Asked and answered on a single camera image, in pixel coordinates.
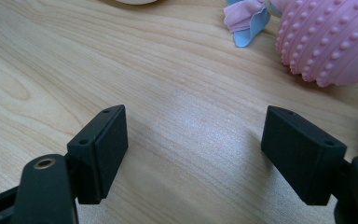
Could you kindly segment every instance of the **pink textured toy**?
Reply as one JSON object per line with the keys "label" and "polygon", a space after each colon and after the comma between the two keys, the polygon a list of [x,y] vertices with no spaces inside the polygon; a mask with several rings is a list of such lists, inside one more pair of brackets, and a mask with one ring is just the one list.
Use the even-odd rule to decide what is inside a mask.
{"label": "pink textured toy", "polygon": [[[255,14],[262,13],[263,9],[273,16],[282,17],[276,50],[292,73],[302,74],[306,81],[316,80],[321,87],[358,83],[358,0],[245,0],[228,3],[231,4],[225,8],[225,23],[230,31],[235,27],[233,33],[240,30],[238,27],[252,30],[253,20],[257,20]],[[249,14],[250,5],[254,13],[251,17],[244,17],[245,13],[240,12]]]}

